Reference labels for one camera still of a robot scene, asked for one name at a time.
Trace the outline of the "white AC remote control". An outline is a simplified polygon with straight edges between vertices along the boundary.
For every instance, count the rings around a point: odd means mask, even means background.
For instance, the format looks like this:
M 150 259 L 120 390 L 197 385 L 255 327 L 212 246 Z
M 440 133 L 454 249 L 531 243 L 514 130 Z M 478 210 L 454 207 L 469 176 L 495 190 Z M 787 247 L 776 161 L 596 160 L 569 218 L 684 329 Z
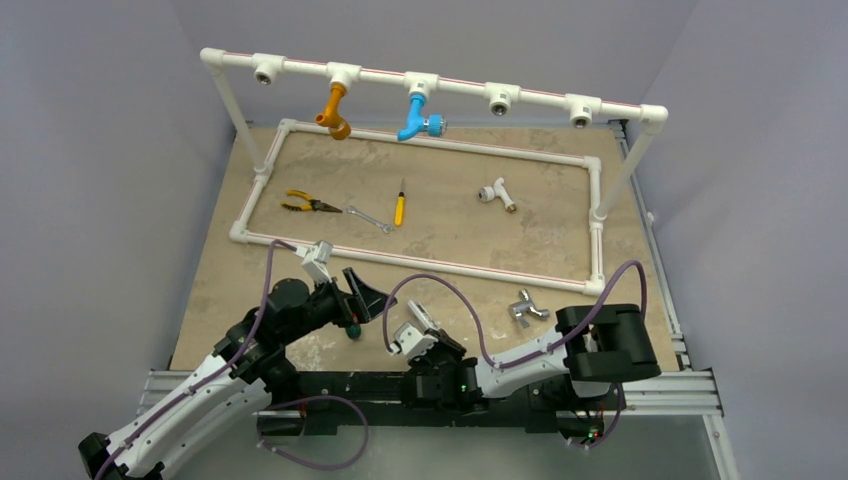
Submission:
M 420 333 L 424 335 L 435 335 L 442 331 L 439 323 L 422 303 L 416 300 L 408 300 L 407 307 L 414 316 L 414 326 Z

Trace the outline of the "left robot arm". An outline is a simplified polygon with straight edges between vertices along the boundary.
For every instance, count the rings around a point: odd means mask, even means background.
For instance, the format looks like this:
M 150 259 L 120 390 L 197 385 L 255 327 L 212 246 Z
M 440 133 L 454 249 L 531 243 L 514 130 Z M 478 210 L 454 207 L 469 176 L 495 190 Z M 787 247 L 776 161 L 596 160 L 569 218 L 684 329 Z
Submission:
M 354 330 L 395 302 L 343 271 L 308 286 L 287 278 L 269 287 L 261 304 L 233 325 L 200 366 L 150 410 L 110 433 L 91 433 L 78 450 L 92 479 L 171 479 L 187 461 L 240 418 L 268 404 L 292 405 L 300 374 L 288 345 L 328 324 Z

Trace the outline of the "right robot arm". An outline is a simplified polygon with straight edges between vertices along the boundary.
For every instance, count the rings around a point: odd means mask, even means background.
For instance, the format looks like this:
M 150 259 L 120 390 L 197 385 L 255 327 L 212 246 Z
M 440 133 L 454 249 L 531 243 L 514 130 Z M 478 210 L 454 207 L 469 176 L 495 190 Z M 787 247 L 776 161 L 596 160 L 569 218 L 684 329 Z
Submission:
M 431 319 L 424 330 L 404 323 L 388 343 L 389 353 L 404 356 L 410 367 L 402 381 L 402 403 L 415 409 L 485 411 L 491 401 L 557 378 L 564 399 L 584 407 L 613 384 L 660 374 L 639 306 L 572 306 L 558 310 L 556 319 L 543 335 L 489 360 L 467 357 Z

